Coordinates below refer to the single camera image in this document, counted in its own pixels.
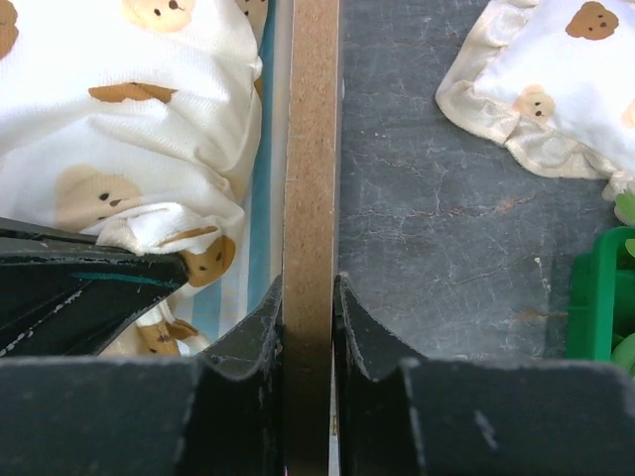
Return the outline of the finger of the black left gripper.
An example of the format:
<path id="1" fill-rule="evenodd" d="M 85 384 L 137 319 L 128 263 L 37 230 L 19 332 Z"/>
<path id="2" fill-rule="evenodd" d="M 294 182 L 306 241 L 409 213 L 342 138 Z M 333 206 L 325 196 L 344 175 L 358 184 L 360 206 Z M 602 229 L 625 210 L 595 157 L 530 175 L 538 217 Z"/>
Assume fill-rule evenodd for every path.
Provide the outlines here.
<path id="1" fill-rule="evenodd" d="M 187 280 L 176 254 L 137 256 L 2 219 L 1 353 L 96 355 Z"/>

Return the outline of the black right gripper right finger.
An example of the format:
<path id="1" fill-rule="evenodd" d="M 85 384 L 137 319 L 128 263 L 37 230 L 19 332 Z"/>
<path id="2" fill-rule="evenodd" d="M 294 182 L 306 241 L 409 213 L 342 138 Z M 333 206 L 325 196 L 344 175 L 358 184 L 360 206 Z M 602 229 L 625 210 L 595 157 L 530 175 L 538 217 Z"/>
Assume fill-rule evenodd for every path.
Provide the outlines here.
<path id="1" fill-rule="evenodd" d="M 335 279 L 344 475 L 630 475 L 634 386 L 613 365 L 428 358 Z"/>

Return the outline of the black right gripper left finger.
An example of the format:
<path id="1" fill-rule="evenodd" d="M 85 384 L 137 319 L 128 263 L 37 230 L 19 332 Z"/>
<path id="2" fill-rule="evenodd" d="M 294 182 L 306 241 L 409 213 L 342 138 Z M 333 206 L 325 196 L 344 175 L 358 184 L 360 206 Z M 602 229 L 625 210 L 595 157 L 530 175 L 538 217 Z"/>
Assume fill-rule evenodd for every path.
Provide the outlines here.
<path id="1" fill-rule="evenodd" d="M 192 358 L 1 363 L 5 475 L 281 475 L 282 284 Z"/>

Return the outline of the bear print cream quilt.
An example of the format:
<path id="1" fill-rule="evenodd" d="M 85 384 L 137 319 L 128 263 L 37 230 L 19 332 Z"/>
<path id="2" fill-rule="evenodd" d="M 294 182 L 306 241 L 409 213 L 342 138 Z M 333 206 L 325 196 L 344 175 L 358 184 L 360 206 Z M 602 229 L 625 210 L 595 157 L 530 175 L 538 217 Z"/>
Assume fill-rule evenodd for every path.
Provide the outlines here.
<path id="1" fill-rule="evenodd" d="M 261 138 L 265 1 L 5 1 L 1 214 L 137 255 L 188 282 L 110 355 L 199 352 L 181 312 L 231 266 Z"/>

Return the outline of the wooden pet bed frame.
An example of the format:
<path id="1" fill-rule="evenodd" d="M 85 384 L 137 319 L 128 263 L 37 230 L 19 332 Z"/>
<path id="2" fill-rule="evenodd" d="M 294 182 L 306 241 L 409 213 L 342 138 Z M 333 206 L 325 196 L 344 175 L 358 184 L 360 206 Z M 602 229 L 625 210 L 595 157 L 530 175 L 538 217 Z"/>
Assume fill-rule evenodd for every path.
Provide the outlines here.
<path id="1" fill-rule="evenodd" d="M 283 254 L 284 437 L 291 475 L 328 472 L 339 170 L 340 4 L 294 4 Z"/>

